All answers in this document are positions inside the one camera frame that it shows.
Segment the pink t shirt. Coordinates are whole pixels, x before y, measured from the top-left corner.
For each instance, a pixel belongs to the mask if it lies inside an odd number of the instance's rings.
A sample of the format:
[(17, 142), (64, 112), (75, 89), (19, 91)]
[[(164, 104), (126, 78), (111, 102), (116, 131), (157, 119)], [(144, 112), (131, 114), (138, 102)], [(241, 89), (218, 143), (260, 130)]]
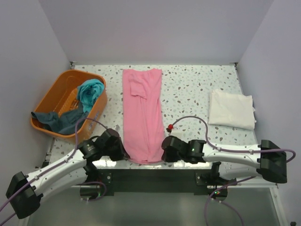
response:
[(123, 143), (131, 161), (161, 161), (164, 126), (161, 111), (162, 71), (125, 69), (123, 87)]

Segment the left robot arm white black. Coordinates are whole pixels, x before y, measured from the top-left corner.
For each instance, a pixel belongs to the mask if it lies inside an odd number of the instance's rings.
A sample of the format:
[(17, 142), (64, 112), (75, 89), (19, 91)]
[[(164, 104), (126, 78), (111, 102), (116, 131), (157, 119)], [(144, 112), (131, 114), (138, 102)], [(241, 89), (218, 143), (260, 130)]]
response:
[(35, 172), (15, 174), (6, 192), (15, 215), (19, 219), (30, 216), (43, 200), (71, 186), (98, 184), (106, 190), (94, 165), (103, 156), (112, 161), (129, 159), (119, 133), (113, 129), (82, 141), (63, 158)]

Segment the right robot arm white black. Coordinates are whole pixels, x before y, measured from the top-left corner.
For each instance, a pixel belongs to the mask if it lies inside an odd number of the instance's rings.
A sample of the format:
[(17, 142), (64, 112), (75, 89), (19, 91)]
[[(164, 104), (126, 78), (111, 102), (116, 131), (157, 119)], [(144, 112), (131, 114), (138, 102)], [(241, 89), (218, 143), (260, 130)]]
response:
[(168, 136), (161, 147), (164, 162), (211, 162), (213, 171), (209, 178), (215, 185), (243, 177), (261, 177), (278, 184), (287, 182), (286, 152), (269, 140), (255, 145), (218, 146), (204, 140), (184, 142)]

